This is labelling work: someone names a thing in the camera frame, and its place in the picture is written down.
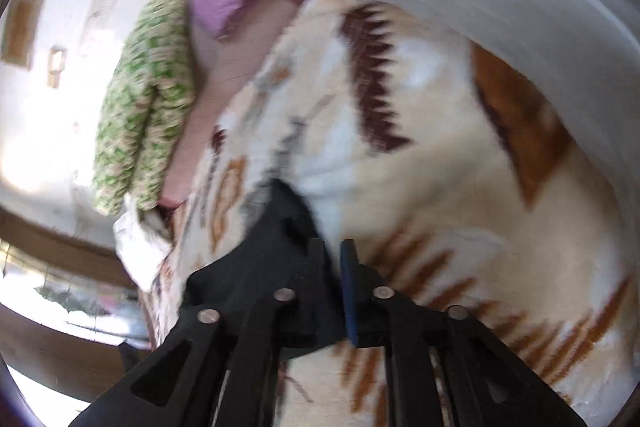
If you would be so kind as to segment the black pants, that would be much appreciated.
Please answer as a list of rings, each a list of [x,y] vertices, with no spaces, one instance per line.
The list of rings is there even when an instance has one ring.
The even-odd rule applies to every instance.
[[[246,314],[262,297],[291,288],[302,303],[302,316],[294,323],[305,342],[285,350],[288,358],[334,345],[345,338],[343,295],[328,253],[321,265],[312,260],[310,247],[320,234],[303,197],[285,182],[269,183],[268,202],[244,239],[231,253],[198,270],[186,280],[175,336],[196,322],[198,311],[209,308],[239,332]]]

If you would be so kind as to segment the white pillow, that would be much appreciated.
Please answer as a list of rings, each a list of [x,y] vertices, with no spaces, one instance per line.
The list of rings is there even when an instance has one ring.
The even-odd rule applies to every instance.
[[[124,210],[113,225],[115,251],[140,291],[152,291],[160,266],[172,251],[172,237],[156,208],[142,210],[126,194]]]

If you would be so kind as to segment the cream leaf-pattern fleece blanket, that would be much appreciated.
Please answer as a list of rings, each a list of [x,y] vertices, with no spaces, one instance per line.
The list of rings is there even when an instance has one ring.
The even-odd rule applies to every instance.
[[[521,74],[394,6],[305,0],[233,95],[145,306],[241,242],[272,178],[330,248],[419,305],[471,309],[591,426],[638,383],[636,277],[613,190]]]

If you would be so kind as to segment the green patterned pillow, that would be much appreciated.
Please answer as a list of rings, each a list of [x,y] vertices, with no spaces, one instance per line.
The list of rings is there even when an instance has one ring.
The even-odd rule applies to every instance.
[[[122,48],[101,110],[93,207],[141,210],[160,198],[172,152],[195,98],[186,0],[149,0]]]

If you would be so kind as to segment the pink bed sheet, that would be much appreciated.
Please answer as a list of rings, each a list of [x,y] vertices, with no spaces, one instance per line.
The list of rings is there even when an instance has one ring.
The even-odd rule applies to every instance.
[[[216,39],[188,2],[196,98],[166,172],[160,205],[180,206],[189,196],[198,160],[233,95],[251,80],[305,0],[255,0],[230,36]]]

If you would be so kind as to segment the wooden window frame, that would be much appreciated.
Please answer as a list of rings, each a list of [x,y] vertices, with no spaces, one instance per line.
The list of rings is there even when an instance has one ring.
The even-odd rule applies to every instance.
[[[125,373],[121,343],[151,348],[137,289],[110,248],[1,213],[1,355],[91,402]]]

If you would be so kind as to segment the wall light switch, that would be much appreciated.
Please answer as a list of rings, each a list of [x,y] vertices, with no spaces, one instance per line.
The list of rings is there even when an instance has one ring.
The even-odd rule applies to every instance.
[[[61,74],[65,68],[66,49],[52,46],[48,61],[48,86],[56,89],[60,83]]]

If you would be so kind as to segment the wall picture frame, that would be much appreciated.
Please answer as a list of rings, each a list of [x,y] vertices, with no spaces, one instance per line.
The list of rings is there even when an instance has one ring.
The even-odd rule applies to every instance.
[[[44,0],[11,0],[4,25],[1,61],[32,69],[32,56]]]

